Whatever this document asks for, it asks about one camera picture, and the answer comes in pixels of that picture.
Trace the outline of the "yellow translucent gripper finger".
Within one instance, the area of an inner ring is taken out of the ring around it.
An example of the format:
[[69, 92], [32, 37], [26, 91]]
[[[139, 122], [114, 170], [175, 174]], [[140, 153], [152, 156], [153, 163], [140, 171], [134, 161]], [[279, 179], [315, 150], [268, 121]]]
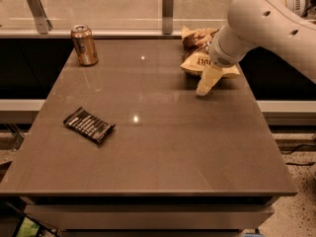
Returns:
[[213, 64], [206, 67], [197, 84], [196, 93], [199, 96], [205, 96], [213, 86], [221, 79], [223, 75], [222, 69]]

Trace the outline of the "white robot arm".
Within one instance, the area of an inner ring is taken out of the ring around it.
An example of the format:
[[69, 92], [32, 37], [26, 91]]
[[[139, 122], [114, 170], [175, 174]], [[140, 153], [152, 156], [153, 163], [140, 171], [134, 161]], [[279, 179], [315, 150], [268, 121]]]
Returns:
[[302, 18], [307, 0], [232, 0], [227, 23], [209, 46], [210, 65], [197, 84], [206, 95], [223, 70], [239, 63], [260, 46], [316, 82], [316, 26]]

